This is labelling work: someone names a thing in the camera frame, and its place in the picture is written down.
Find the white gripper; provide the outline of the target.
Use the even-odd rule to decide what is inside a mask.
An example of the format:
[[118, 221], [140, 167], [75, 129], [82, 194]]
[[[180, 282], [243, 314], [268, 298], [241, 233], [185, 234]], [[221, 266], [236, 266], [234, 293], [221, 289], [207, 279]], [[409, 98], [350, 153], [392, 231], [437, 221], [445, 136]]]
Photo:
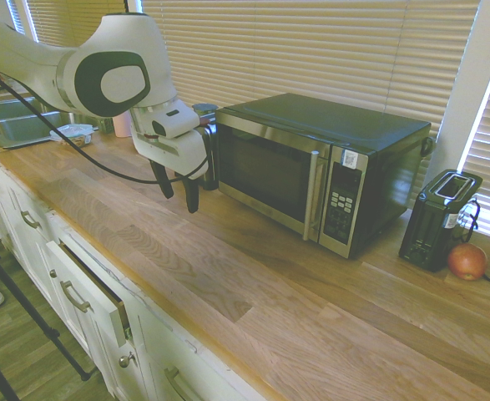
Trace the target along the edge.
[[165, 167], [180, 175], [194, 171], [189, 178], [183, 179], [183, 185], [188, 212], [195, 213], [200, 202], [199, 183], [195, 179], [202, 176], [209, 167], [201, 134], [192, 129], [173, 139], [160, 136], [156, 140], [149, 140], [140, 133], [134, 133], [133, 142], [135, 149], [151, 160], [150, 166], [166, 199], [174, 196], [174, 190]]

